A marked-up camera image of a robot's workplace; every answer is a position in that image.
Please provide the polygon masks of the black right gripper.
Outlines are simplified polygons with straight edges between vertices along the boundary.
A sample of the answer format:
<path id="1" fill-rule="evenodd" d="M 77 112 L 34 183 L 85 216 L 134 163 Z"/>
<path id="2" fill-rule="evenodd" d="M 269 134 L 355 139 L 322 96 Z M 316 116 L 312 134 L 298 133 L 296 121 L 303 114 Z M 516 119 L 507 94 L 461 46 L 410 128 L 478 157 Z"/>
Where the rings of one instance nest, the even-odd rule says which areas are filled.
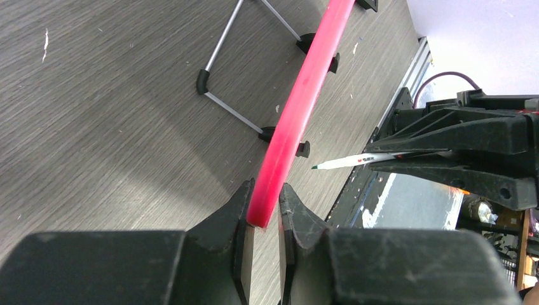
<path id="1" fill-rule="evenodd" d="M 368 144 L 365 152 L 461 150 L 515 155 L 535 146 L 538 134 L 535 114 L 429 113 L 452 106 L 537 112 L 538 95 L 486 95 L 478 89 L 461 91 L 455 98 L 427 102 L 420 108 L 413 104 L 410 91 L 401 88 L 374 129 L 375 142 Z M 538 188 L 532 174 L 510 168 L 466 165 L 448 159 L 396 159 L 371 163 L 369 168 L 462 189 L 511 210 L 538 206 Z"/>

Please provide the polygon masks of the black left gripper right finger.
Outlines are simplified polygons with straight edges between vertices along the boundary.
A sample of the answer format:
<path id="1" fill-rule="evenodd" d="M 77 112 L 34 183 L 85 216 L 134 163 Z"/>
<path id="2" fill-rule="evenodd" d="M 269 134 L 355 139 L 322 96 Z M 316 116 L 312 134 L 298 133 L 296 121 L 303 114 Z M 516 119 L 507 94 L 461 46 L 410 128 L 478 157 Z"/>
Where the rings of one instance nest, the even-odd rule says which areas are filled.
<path id="1" fill-rule="evenodd" d="M 520 304 L 470 231 L 330 227 L 291 185 L 278 199 L 282 304 Z"/>

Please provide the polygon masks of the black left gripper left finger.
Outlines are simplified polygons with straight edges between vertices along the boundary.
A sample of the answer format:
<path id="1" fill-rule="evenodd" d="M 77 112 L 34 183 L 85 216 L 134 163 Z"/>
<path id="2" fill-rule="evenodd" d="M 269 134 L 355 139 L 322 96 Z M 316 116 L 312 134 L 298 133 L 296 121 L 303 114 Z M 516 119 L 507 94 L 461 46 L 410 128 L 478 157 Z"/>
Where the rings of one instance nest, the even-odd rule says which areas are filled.
<path id="1" fill-rule="evenodd" d="M 30 234 L 1 266 L 1 303 L 248 304 L 253 188 L 188 231 Z"/>

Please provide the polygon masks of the white green marker pen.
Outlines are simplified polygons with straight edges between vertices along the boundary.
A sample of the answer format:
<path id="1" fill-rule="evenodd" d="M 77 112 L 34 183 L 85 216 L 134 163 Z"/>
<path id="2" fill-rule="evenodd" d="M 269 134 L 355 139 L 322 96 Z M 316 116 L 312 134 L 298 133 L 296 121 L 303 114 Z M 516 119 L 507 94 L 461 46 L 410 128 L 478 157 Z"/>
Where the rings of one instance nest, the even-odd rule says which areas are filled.
<path id="1" fill-rule="evenodd" d="M 354 167 L 367 165 L 369 163 L 377 163 L 400 159 L 406 157 L 419 156 L 422 152 L 391 152 L 391 153 L 362 153 L 344 158 L 332 159 L 323 163 L 314 165 L 312 170 L 331 170 L 335 168 Z"/>

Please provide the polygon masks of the pink-framed whiteboard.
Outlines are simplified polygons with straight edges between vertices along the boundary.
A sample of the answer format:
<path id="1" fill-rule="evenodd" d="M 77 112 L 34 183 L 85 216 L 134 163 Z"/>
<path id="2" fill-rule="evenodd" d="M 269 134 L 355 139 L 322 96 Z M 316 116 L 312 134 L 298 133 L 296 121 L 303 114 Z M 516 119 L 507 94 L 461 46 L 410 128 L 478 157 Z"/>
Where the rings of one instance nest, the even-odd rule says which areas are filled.
<path id="1" fill-rule="evenodd" d="M 296 46 L 306 55 L 299 74 L 283 107 L 276 126 L 260 128 L 246 117 L 230 108 L 207 87 L 210 70 L 242 7 L 237 1 L 225 28 L 204 68 L 196 80 L 196 92 L 206 96 L 234 117 L 255 130 L 259 138 L 269 144 L 247 210 L 247 222 L 255 227 L 266 228 L 276 206 L 280 191 L 287 180 L 294 158 L 309 155 L 309 144 L 301 138 L 317 103 L 328 72 L 335 73 L 339 66 L 337 48 L 354 1 L 329 1 L 320 25 L 314 33 L 300 36 L 268 2 L 263 4 L 295 37 Z"/>

